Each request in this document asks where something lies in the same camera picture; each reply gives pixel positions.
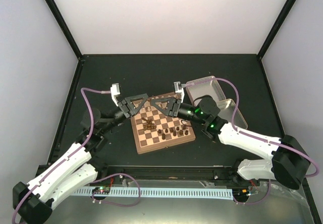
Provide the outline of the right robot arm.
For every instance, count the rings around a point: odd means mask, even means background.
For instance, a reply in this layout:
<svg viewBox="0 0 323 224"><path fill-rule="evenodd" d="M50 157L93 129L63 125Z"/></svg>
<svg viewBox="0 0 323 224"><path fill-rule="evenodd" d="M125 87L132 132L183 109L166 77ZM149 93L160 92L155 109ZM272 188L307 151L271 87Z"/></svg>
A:
<svg viewBox="0 0 323 224"><path fill-rule="evenodd" d="M183 103L175 97L152 99L150 104L162 114L202 125L202 132L214 142L234 146L259 156L244 159L229 173L230 181L242 185L246 180L276 180L283 186L298 190L309 169L309 157L296 138L265 136L233 127L219 117L220 109L209 96L201 97L198 105Z"/></svg>

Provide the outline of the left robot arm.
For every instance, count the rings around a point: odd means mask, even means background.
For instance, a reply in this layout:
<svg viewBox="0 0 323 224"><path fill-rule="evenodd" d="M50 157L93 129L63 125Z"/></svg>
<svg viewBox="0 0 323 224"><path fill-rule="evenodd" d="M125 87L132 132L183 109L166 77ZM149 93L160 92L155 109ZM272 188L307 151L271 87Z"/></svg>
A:
<svg viewBox="0 0 323 224"><path fill-rule="evenodd" d="M93 113L88 99L85 132L79 141L73 143L65 154L39 176L27 184L19 182L13 188L12 223L20 215L26 223L45 223L52 211L76 190L90 183L103 183L108 178L108 170L94 158L95 148L101 140L95 140L100 132L106 132L121 124L140 111L147 101L147 94L117 100L119 91L101 91L110 94L116 108L110 117L102 118Z"/></svg>

